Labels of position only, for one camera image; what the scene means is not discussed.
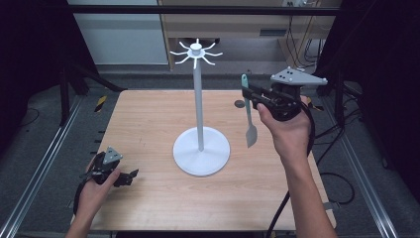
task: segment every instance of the wooden tabletop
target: wooden tabletop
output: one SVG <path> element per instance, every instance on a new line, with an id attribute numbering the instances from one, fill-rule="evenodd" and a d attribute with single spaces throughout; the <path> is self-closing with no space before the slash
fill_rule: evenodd
<path id="1" fill-rule="evenodd" d="M 223 133 L 231 155 L 218 173 L 205 178 L 188 175 L 173 159 L 172 147 L 185 130 L 196 127 L 194 91 L 127 90 L 121 93 L 100 151 L 121 153 L 118 168 L 139 169 L 132 185 L 113 187 L 97 213 L 94 230 L 267 230 L 287 184 L 271 134 L 253 109 L 258 140 L 248 149 L 245 108 L 240 90 L 203 91 L 204 126 Z M 328 201 L 313 156 L 313 177 Z M 331 210 L 327 211 L 335 226 Z M 294 230 L 290 202 L 275 230 Z"/>

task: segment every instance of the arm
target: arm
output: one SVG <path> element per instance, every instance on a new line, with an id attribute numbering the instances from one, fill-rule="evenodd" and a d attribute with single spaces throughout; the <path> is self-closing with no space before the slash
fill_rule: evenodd
<path id="1" fill-rule="evenodd" d="M 309 119 L 301 112 L 289 121 L 279 122 L 261 103 L 258 104 L 258 111 L 262 122 L 271 132 L 274 147 L 286 172 L 297 236 L 337 237 L 307 160 Z"/>
<path id="2" fill-rule="evenodd" d="M 77 215 L 75 216 L 66 238 L 87 237 L 96 212 L 108 195 L 109 189 L 120 175 L 120 170 L 116 169 L 102 184 L 97 184 L 93 179 L 89 180 L 80 193 Z"/>

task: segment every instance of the white stand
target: white stand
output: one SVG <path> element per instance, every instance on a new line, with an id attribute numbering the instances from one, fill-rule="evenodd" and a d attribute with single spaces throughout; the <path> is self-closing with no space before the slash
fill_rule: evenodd
<path id="1" fill-rule="evenodd" d="M 203 127 L 203 107 L 202 107 L 202 88 L 201 88 L 201 66 L 199 59 L 204 59 L 209 64 L 213 64 L 206 55 L 217 57 L 221 54 L 213 55 L 205 51 L 214 47 L 202 49 L 199 40 L 192 44 L 190 48 L 181 46 L 188 50 L 186 53 L 173 53 L 174 55 L 187 55 L 187 57 L 176 63 L 183 63 L 189 58 L 194 59 L 194 92 L 195 107 L 197 117 L 197 127 L 183 132 L 173 145 L 173 157 L 176 164 L 186 173 L 192 176 L 206 177 L 211 176 L 228 163 L 231 149 L 228 139 L 219 131 Z"/>

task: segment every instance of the round white base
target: round white base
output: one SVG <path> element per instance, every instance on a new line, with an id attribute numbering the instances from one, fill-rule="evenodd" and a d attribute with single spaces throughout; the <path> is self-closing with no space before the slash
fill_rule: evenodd
<path id="1" fill-rule="evenodd" d="M 226 165 L 231 154 L 228 139 L 219 131 L 203 128 L 204 150 L 198 150 L 197 128 L 184 131 L 173 145 L 176 164 L 186 173 L 197 176 L 211 176 Z"/>

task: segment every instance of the wall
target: wall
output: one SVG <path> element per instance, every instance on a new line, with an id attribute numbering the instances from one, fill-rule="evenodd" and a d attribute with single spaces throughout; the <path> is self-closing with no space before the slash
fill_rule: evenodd
<path id="1" fill-rule="evenodd" d="M 67 0 L 68 4 L 157 5 L 156 0 Z M 74 14 L 96 64 L 167 64 L 157 14 Z"/>

